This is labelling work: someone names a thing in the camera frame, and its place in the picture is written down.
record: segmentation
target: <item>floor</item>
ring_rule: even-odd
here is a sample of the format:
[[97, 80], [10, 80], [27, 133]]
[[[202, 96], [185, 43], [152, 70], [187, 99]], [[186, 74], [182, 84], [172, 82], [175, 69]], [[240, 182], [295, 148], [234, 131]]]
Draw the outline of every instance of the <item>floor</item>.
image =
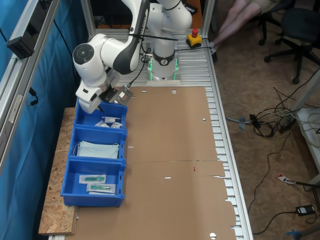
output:
[[[216, 11], [218, 27], [221, 26], [233, 2], [233, 0], [218, 2]], [[313, 0], [298, 0], [296, 7], [312, 9], [313, 4]], [[282, 17], [279, 13], [274, 16], [278, 19]], [[264, 46], [259, 46], [258, 41], [262, 38], [262, 30], [257, 27], [257, 23], [248, 23], [239, 33], [226, 41], [217, 52], [218, 62], [215, 63], [214, 68], [227, 117], [239, 119], [243, 116], [248, 120], [249, 114], [258, 113], [254, 110], [275, 107], [280, 100], [274, 87], [289, 95], [318, 69], [316, 64], [304, 58], [300, 84], [293, 85], [296, 62], [293, 61], [292, 56], [274, 58], [270, 63], [264, 62], [264, 56], [288, 49], [285, 44], [275, 45], [275, 40], [279, 38], [277, 33], [281, 32], [279, 27], [267, 23], [267, 30], [267, 41]], [[320, 51], [314, 50], [314, 52], [320, 56]], [[297, 97], [301, 93], [303, 90], [298, 91], [294, 96]], [[248, 108], [239, 105], [230, 96]], [[308, 103], [311, 105], [320, 103], [319, 91], [309, 99]], [[286, 106], [288, 105], [292, 106], [293, 100], [287, 101]], [[264, 120], [272, 117], [274, 116], [266, 116]], [[246, 125], [243, 130], [239, 124], [230, 121], [227, 126], [247, 209], [254, 199], [255, 187], [268, 171], [267, 155], [278, 152], [285, 138], [289, 136], [283, 150], [279, 154], [270, 156], [270, 172], [256, 191], [256, 200], [249, 213], [252, 232], [264, 230], [277, 213], [295, 211], [297, 206], [309, 204], [315, 206], [311, 192], [305, 192], [299, 185], [285, 184], [277, 178], [282, 173], [291, 180], [308, 182], [318, 174], [299, 127], [295, 127], [283, 138], [280, 138], [283, 135], [277, 133], [274, 138], [280, 139], [269, 140], [257, 136], [252, 126]], [[311, 225], [305, 223], [307, 218], [296, 214], [280, 215], [273, 220], [266, 232], [254, 235], [254, 239], [292, 239], [285, 238], [284, 233], [310, 227]], [[318, 240], [319, 238], [320, 232], [306, 239]]]

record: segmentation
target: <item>person's legs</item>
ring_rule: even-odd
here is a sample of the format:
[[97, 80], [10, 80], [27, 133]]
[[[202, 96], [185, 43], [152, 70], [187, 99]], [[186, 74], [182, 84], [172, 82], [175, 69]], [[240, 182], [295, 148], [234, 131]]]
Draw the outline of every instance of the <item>person's legs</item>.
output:
[[250, 21], [253, 17], [261, 12], [260, 6], [252, 2], [246, 6], [243, 11], [231, 22], [224, 30], [213, 40], [214, 48], [217, 49], [219, 45], [228, 37], [235, 34], [239, 29]]
[[220, 27], [218, 35], [238, 17], [238, 15], [246, 6], [247, 2], [245, 0], [235, 0], [233, 6], [230, 8], [228, 12], [228, 15], [226, 16], [224, 23]]

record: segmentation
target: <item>blue curtain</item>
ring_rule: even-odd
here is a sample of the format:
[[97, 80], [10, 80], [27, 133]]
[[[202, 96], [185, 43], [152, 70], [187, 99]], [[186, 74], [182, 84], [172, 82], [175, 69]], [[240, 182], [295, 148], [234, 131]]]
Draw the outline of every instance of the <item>blue curtain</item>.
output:
[[[0, 0], [0, 29], [8, 41], [17, 22], [27, 5], [28, 0]], [[12, 51], [7, 48], [7, 43], [0, 35], [0, 81], [5, 73]]]
[[[23, 5], [23, 10], [26, 1], [1, 0], [1, 4], [10, 2], [17, 9]], [[0, 12], [12, 14], [8, 8], [0, 8]], [[55, 21], [71, 51], [87, 42], [88, 32], [79, 0], [61, 0]], [[6, 60], [0, 59], [1, 66], [6, 64]], [[35, 100], [35, 97], [28, 95], [0, 175], [0, 240], [37, 238], [43, 192], [47, 189], [46, 181], [49, 179], [63, 112], [76, 88], [72, 67], [66, 45], [52, 24], [32, 83], [39, 102], [28, 106]]]

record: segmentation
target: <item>bin compartment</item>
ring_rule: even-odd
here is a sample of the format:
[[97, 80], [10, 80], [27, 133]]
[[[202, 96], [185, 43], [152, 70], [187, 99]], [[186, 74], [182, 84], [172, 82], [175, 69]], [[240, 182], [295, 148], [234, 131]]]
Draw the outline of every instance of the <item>bin compartment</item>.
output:
[[115, 103], [107, 103], [102, 102], [100, 103], [99, 107], [102, 108], [103, 112], [99, 110], [94, 110], [93, 113], [89, 114], [85, 112], [80, 104], [78, 103], [76, 106], [76, 113], [74, 118], [74, 124], [77, 126], [84, 126], [84, 127], [94, 127], [98, 122], [102, 120], [102, 117], [112, 117], [112, 118], [119, 118], [116, 122], [121, 123], [122, 126], [120, 128], [114, 128], [117, 130], [124, 131], [125, 123], [126, 123], [126, 114], [128, 111], [127, 106], [122, 106], [121, 104]]
[[84, 127], [74, 126], [69, 147], [69, 157], [83, 158], [87, 160], [94, 160], [96, 157], [76, 156], [78, 152], [78, 143], [85, 141], [91, 144], [102, 145], [119, 145], [117, 158], [102, 158], [109, 161], [125, 162], [125, 140], [127, 138], [127, 131], [114, 131], [105, 127]]
[[[120, 207], [125, 198], [123, 193], [124, 162], [90, 160], [69, 157], [64, 172], [61, 196], [67, 206]], [[89, 194], [87, 184], [79, 183], [80, 175], [104, 175], [106, 184], [115, 184], [116, 192], [111, 195]]]

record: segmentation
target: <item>hole in cardboard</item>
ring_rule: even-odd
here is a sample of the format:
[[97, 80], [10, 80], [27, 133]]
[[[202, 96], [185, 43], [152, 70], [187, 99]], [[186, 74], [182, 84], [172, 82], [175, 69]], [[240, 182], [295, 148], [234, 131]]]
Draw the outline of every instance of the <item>hole in cardboard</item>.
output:
[[210, 238], [214, 240], [214, 239], [216, 239], [216, 238], [217, 238], [217, 235], [216, 235], [215, 233], [213, 233], [213, 232], [212, 232], [212, 233], [210, 233]]

